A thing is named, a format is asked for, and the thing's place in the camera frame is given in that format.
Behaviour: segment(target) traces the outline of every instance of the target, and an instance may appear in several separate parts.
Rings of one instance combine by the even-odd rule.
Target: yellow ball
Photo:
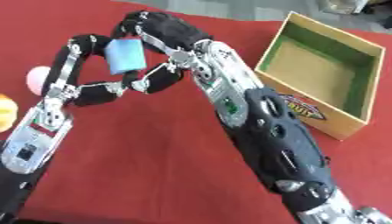
[[[18,117],[18,105],[7,96],[0,94],[0,132],[10,129]]]

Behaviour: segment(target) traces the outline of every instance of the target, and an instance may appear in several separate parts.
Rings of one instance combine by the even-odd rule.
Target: wooden box
[[[291,12],[255,71],[303,122],[343,140],[369,123],[384,53]]]

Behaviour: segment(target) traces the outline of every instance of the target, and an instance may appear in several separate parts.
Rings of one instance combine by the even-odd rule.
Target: red tablecloth
[[[39,99],[25,85],[27,71],[50,65],[73,35],[109,34],[126,12],[143,8],[107,0],[4,2],[0,93],[19,104],[22,117]],[[281,24],[178,15],[237,49],[251,67]],[[392,38],[353,33],[388,48],[372,122],[344,142],[312,133],[352,202],[392,215]],[[148,55],[150,66],[163,59]],[[119,78],[109,77],[102,59],[91,59],[82,71],[83,81]],[[68,223],[294,222],[242,162],[189,77],[160,94],[129,92],[111,104],[71,111],[74,128],[24,216]]]

